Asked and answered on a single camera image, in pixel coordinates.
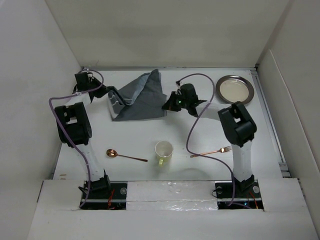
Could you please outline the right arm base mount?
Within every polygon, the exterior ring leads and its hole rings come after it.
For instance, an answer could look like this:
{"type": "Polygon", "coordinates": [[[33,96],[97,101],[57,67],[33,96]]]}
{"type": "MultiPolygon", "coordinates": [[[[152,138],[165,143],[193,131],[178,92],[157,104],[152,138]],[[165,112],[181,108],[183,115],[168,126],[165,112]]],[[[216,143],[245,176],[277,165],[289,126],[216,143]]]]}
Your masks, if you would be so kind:
{"type": "Polygon", "coordinates": [[[263,210],[260,186],[252,175],[249,179],[216,181],[211,195],[217,200],[219,210],[263,210]]]}

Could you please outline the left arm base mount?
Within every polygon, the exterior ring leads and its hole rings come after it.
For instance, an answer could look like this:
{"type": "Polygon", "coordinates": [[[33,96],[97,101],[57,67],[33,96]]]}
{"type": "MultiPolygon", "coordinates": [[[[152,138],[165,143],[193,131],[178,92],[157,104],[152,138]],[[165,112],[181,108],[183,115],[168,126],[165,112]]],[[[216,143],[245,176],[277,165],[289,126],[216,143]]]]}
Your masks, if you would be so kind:
{"type": "Polygon", "coordinates": [[[125,210],[127,205],[128,182],[110,181],[105,175],[96,181],[85,181],[79,186],[81,210],[125,210]]]}

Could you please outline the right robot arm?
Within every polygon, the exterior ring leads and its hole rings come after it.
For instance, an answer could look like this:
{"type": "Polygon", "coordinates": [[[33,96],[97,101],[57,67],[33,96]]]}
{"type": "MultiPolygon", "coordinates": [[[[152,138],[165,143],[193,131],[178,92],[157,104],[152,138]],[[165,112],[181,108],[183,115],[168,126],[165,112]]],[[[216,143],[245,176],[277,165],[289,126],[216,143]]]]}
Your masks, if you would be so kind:
{"type": "Polygon", "coordinates": [[[193,117],[220,121],[224,135],[232,147],[234,182],[231,184],[231,191],[237,197],[243,197],[249,192],[254,183],[251,147],[257,126],[242,102],[226,106],[200,100],[194,86],[187,83],[170,94],[162,109],[172,112],[186,109],[193,117]]]}

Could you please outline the grey cloth placemat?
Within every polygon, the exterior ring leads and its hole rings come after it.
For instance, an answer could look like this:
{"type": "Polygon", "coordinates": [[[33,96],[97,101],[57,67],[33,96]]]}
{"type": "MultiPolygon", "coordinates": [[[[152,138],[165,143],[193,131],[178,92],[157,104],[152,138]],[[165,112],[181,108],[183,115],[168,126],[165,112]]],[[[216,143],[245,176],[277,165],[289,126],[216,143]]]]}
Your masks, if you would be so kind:
{"type": "Polygon", "coordinates": [[[152,120],[167,114],[162,109],[167,95],[163,93],[158,69],[142,74],[118,92],[125,105],[112,105],[107,97],[108,109],[114,122],[152,120]]]}

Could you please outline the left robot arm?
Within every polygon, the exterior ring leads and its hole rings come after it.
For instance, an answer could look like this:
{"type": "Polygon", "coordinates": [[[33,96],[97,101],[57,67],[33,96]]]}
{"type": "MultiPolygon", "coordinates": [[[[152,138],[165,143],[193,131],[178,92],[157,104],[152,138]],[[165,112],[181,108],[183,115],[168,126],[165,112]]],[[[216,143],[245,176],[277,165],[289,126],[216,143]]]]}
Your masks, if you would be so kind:
{"type": "Polygon", "coordinates": [[[105,86],[104,79],[98,80],[95,70],[81,70],[75,74],[76,85],[73,94],[67,96],[69,101],[60,106],[53,107],[53,97],[49,100],[49,106],[56,119],[58,135],[62,143],[74,149],[81,159],[88,181],[79,189],[86,195],[95,194],[100,198],[107,198],[112,192],[110,179],[103,167],[100,166],[90,143],[92,127],[86,111],[86,106],[93,102],[94,98],[100,99],[109,92],[116,92],[114,86],[105,86]]]}

